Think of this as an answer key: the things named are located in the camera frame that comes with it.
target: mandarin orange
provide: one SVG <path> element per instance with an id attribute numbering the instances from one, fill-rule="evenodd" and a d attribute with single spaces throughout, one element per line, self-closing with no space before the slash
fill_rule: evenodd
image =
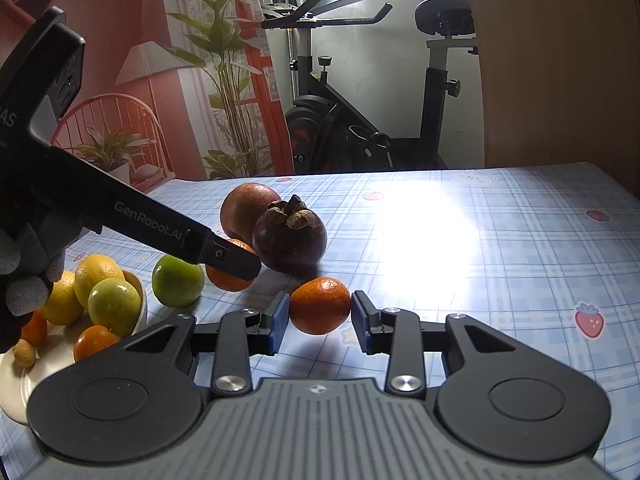
<path id="1" fill-rule="evenodd" d="M 249 247 L 249 245 L 241 242 L 240 240 L 231 238 L 228 241 L 255 254 L 255 251 Z M 207 271 L 207 277 L 211 283 L 213 283 L 217 288 L 227 290 L 228 292 L 240 292 L 241 290 L 245 290 L 254 282 L 254 280 L 241 280 L 240 278 L 236 278 L 235 276 L 232 276 L 227 272 L 223 272 L 222 270 L 218 270 L 215 267 L 205 266 L 205 270 Z"/>
<path id="2" fill-rule="evenodd" d="M 102 325 L 93 325 L 80 334 L 74 345 L 74 361 L 78 361 L 115 345 L 120 338 Z"/>
<path id="3" fill-rule="evenodd" d="M 36 348 L 47 340 L 47 320 L 37 310 L 29 322 L 22 327 L 20 338 Z"/>
<path id="4" fill-rule="evenodd" d="M 328 334 L 349 316 L 349 289 L 335 278 L 320 277 L 297 288 L 289 300 L 289 317 L 308 334 Z"/>

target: red wall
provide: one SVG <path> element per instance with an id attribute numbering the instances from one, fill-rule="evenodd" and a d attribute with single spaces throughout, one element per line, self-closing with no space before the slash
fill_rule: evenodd
<path id="1" fill-rule="evenodd" d="M 0 0 L 0 64 L 4 63 L 27 30 L 26 20 L 19 19 L 17 12 L 12 12 L 13 9 L 9 6 L 12 6 L 11 1 Z"/>
<path id="2" fill-rule="evenodd" d="M 149 40 L 169 45 L 162 0 L 52 0 L 51 4 L 66 11 L 67 25 L 86 40 L 82 88 L 73 105 L 119 92 L 152 106 L 146 81 L 114 84 L 133 45 Z M 154 83 L 159 121 L 176 177 L 206 179 L 177 73 L 155 76 Z"/>

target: lamp shade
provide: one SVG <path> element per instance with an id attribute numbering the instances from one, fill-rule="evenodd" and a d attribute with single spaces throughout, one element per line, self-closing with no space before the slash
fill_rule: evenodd
<path id="1" fill-rule="evenodd" d="M 190 63 L 167 52 L 155 41 L 147 41 L 131 47 L 116 79 L 116 85 L 158 74 L 165 70 L 191 66 Z"/>

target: table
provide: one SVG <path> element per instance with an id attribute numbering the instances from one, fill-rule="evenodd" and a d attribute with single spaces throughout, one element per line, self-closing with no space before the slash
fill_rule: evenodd
<path id="1" fill-rule="evenodd" d="M 329 239 L 322 274 L 364 290 L 378 308 L 438 322 L 463 312 L 597 380 L 612 420 L 596 459 L 622 480 L 640 475 L 640 202 L 603 171 L 570 164 L 254 180 L 283 198 L 299 195 L 322 218 Z M 223 235 L 220 206 L 240 182 L 174 180 L 150 195 Z M 105 230 L 72 245 L 66 268 L 91 253 L 140 277 L 148 324 L 175 312 L 150 286 L 158 251 Z M 299 284 L 263 268 L 242 292 L 207 282 L 190 310 L 198 322 L 215 322 L 231 310 L 263 308 Z M 602 316 L 597 338 L 575 321 L 582 303 Z M 201 356 L 197 383 L 208 384 L 212 360 Z M 425 353 L 424 361 L 430 386 L 441 384 L 440 356 Z M 254 384 L 262 377 L 367 376 L 382 384 L 388 357 L 362 354 L 347 320 L 326 336 L 290 325 L 279 355 L 251 362 Z M 39 457 L 30 433 L 4 415 L 0 456 L 12 479 Z"/>

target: white bowl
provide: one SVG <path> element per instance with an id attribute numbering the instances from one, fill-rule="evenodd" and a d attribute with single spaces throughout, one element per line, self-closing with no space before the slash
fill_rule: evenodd
<path id="1" fill-rule="evenodd" d="M 124 269 L 122 272 L 142 298 L 140 316 L 132 332 L 135 334 L 146 327 L 145 287 L 132 272 Z M 15 365 L 12 351 L 0 356 L 0 408 L 11 420 L 27 425 L 27 402 L 32 391 L 45 378 L 74 363 L 74 344 L 79 335 L 91 325 L 87 314 L 68 326 L 49 323 L 49 335 L 45 343 L 38 348 L 38 359 L 31 368 Z"/>

